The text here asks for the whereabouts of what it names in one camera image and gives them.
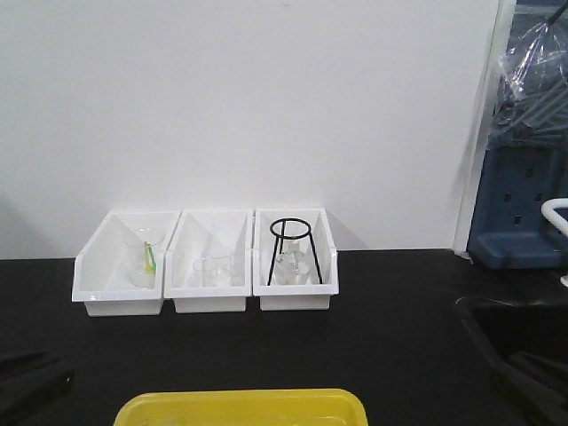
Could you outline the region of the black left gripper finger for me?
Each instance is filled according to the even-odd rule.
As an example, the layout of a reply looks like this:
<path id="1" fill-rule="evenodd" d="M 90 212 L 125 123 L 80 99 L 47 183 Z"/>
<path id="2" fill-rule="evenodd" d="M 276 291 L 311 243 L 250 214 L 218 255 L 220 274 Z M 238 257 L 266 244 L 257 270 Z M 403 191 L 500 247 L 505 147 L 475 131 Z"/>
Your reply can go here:
<path id="1" fill-rule="evenodd" d="M 1 355 L 1 410 L 12 411 L 44 402 L 64 391 L 75 370 L 48 351 Z"/>

